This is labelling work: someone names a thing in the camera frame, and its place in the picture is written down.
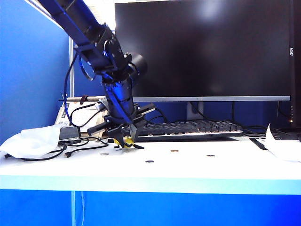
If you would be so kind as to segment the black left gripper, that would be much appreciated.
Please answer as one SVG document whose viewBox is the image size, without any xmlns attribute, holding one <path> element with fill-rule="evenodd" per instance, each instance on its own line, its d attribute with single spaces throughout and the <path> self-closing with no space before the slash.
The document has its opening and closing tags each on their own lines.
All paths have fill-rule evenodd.
<svg viewBox="0 0 301 226">
<path fill-rule="evenodd" d="M 132 96 L 132 84 L 130 79 L 115 83 L 106 83 L 105 94 L 106 101 L 104 104 L 108 110 L 108 114 L 104 116 L 104 122 L 91 127 L 87 130 L 89 135 L 106 129 L 110 133 L 110 137 L 118 141 L 119 145 L 124 148 L 123 133 L 120 126 L 128 125 L 130 137 L 134 142 L 136 136 L 140 134 L 146 120 L 144 116 L 155 110 L 153 103 L 144 107 L 135 104 Z"/>
</svg>

